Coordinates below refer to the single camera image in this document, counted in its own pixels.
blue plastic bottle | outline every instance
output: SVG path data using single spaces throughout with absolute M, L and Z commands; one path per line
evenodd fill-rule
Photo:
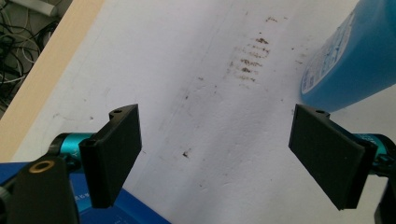
M 360 0 L 306 67 L 303 101 L 332 112 L 396 83 L 396 1 Z

smudge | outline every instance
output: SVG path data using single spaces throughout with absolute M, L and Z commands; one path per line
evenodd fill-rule
M 268 57 L 269 53 L 270 53 L 270 51 L 268 50 L 268 51 L 265 51 L 265 55 L 261 55 L 258 52 L 249 52 L 248 55 L 258 58 L 258 59 L 261 59 L 261 58 Z
M 246 72 L 246 73 L 251 73 L 251 71 L 248 68 L 246 68 L 246 67 L 242 68 L 241 71 L 242 72 Z
M 251 62 L 248 59 L 241 59 L 241 63 L 244 63 L 247 66 L 259 66 L 262 67 L 260 63 Z
M 269 42 L 264 38 L 257 38 L 256 41 L 262 44 L 269 44 Z
M 268 21 L 274 21 L 277 22 L 277 20 L 274 17 L 268 17 L 267 20 L 265 20 L 266 22 Z
M 184 151 L 184 152 L 183 152 L 183 156 L 184 156 L 185 158 L 189 159 L 189 158 L 190 158 L 190 152 L 191 152 L 191 148 L 189 148 L 189 150 L 187 150 L 187 151 Z
M 240 76 L 239 78 L 242 79 L 242 80 L 250 80 L 250 81 L 252 81 L 252 82 L 255 82 L 255 81 L 256 81 L 255 78 L 247 77 L 247 76 Z

